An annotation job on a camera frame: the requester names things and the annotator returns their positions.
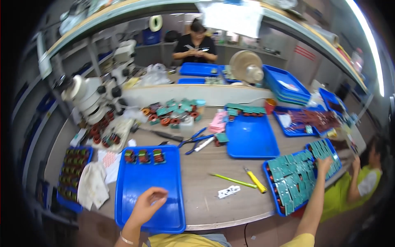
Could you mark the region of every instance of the hand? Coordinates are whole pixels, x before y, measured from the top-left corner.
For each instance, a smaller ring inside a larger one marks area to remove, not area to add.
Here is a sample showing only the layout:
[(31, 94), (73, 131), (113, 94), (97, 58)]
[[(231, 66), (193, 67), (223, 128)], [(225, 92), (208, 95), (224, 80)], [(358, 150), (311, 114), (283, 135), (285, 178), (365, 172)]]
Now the hand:
[(325, 160), (318, 158), (317, 161), (318, 161), (318, 166), (317, 166), (318, 173), (322, 173), (322, 175), (325, 176), (326, 173), (328, 173), (329, 168), (331, 167), (331, 164), (333, 162), (332, 158), (328, 156), (325, 158)]
[(361, 168), (361, 160), (359, 159), (359, 156), (355, 156), (355, 160), (352, 163), (352, 169), (354, 172), (359, 171)]
[(130, 221), (139, 226), (149, 221), (154, 213), (165, 204), (167, 194), (167, 190), (159, 187), (151, 187), (146, 190), (137, 198), (129, 218)]
[(195, 53), (195, 57), (203, 57), (204, 56), (204, 51), (197, 51)]
[(189, 49), (188, 51), (186, 51), (186, 54), (188, 55), (188, 57), (192, 57), (196, 55), (196, 50), (195, 49)]

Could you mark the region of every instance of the bracelet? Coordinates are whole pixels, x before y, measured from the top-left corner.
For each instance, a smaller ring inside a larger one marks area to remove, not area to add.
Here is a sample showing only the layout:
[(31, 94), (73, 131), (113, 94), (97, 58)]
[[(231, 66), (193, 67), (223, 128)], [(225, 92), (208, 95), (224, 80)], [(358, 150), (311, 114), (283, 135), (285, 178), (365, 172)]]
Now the bracelet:
[(123, 242), (128, 243), (130, 245), (133, 245), (132, 241), (127, 240), (126, 238), (122, 237), (122, 231), (119, 232), (119, 236), (122, 239)]

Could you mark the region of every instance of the ceiling light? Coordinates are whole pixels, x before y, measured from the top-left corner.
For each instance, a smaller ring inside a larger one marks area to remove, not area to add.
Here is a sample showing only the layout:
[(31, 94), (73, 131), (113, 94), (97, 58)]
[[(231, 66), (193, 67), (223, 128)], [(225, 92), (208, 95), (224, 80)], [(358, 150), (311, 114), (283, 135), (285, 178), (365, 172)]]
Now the ceiling light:
[(355, 16), (357, 17), (359, 23), (362, 26), (362, 29), (365, 33), (365, 36), (368, 40), (369, 46), (372, 51), (374, 63), (376, 65), (376, 72), (377, 72), (377, 80), (378, 80), (378, 85), (380, 88), (380, 94), (381, 96), (384, 97), (384, 81), (383, 81), (383, 72), (381, 71), (381, 63), (380, 63), (380, 57), (378, 55), (378, 50), (376, 46), (376, 42), (374, 41), (374, 37), (372, 34), (372, 31), (369, 28), (369, 25), (363, 16), (361, 10), (357, 6), (357, 4), (353, 0), (345, 0), (348, 5), (350, 6), (351, 10), (354, 12)]

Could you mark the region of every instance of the blue-handled pliers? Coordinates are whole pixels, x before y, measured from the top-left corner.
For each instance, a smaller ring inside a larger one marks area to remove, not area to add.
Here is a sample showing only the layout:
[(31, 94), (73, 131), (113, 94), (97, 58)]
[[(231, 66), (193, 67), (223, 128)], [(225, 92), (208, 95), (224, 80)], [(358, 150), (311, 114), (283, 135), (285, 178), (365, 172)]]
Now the blue-handled pliers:
[(191, 150), (189, 150), (188, 152), (186, 152), (185, 154), (186, 155), (190, 155), (191, 153), (193, 153), (193, 151), (195, 151), (195, 148), (198, 146), (198, 144), (199, 144), (199, 142), (201, 140), (209, 139), (209, 138), (214, 136), (213, 134), (211, 134), (211, 135), (208, 135), (208, 136), (201, 135), (201, 136), (198, 137), (198, 135), (200, 135), (206, 129), (207, 129), (207, 127), (204, 127), (203, 129), (199, 130), (196, 134), (191, 136), (191, 138), (189, 138), (188, 140), (182, 141), (180, 143), (180, 145), (178, 145), (178, 148), (181, 148), (185, 143), (194, 142), (195, 143), (194, 147)]

